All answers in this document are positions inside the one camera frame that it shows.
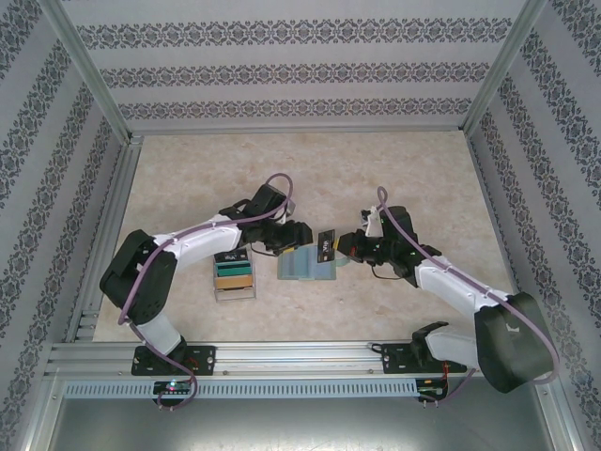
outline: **striped wall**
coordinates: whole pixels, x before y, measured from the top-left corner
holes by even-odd
[[[585,449],[601,449],[601,2],[549,1],[470,137],[520,289],[537,294]]]
[[[523,0],[69,0],[136,131],[458,126]]]
[[[62,341],[120,145],[34,0],[0,1],[0,450]]]

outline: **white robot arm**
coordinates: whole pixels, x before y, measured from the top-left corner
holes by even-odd
[[[418,362],[434,359],[480,369],[491,385],[503,393],[553,369],[547,326],[532,296],[510,295],[486,287],[453,267],[437,249],[420,246],[431,257],[426,258],[416,250],[418,239],[406,209],[390,207],[387,210],[413,243],[399,233],[385,211],[374,218],[372,209],[371,214],[362,212],[366,231],[358,229],[340,237],[338,251],[372,267],[390,263],[400,279],[436,294],[472,320],[468,330],[440,321],[416,331],[411,349]],[[374,221],[381,227],[370,227],[369,223]],[[378,229],[377,236],[370,233],[375,229]],[[547,343],[495,299],[526,317]]]
[[[100,289],[122,309],[120,319],[132,323],[143,341],[179,362],[186,342],[162,312],[174,274],[203,258],[247,243],[261,241],[267,250],[278,255],[285,249],[313,242],[307,224],[286,220],[293,210],[289,198],[266,183],[253,199],[223,209],[201,225],[155,236],[136,230],[119,248],[100,280]],[[254,219],[270,211],[274,213]]]

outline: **enclosure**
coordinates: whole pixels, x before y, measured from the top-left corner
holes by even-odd
[[[0,448],[600,448],[599,7],[4,0]],[[134,230],[203,223],[279,172],[315,244],[382,185],[419,243],[530,293],[559,378],[391,374],[372,345],[471,320],[339,254],[332,280],[283,280],[258,244],[252,299],[216,302],[212,257],[175,275],[163,312],[214,351],[195,400],[158,412],[172,377],[131,374],[102,275]],[[462,393],[422,405],[431,381]]]

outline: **black card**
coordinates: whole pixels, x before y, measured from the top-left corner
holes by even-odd
[[[320,232],[317,235],[317,263],[334,260],[335,230]]]
[[[233,261],[247,261],[248,253],[243,247],[230,252],[215,254],[215,263],[228,263]]]

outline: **beige marble floor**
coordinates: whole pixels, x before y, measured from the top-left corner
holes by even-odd
[[[120,239],[137,228],[157,234],[200,223],[279,171],[295,182],[294,219],[307,222],[315,237],[355,230],[359,211],[376,203],[382,184],[390,205],[407,207],[420,242],[510,290],[462,132],[147,137]],[[275,258],[254,261],[251,301],[215,302],[210,259],[176,275],[166,313],[188,340],[402,339],[436,320],[467,324],[405,281],[375,279],[367,265],[339,268],[336,281],[299,282],[277,280]],[[117,316],[110,302],[102,304],[95,340],[135,341]]]

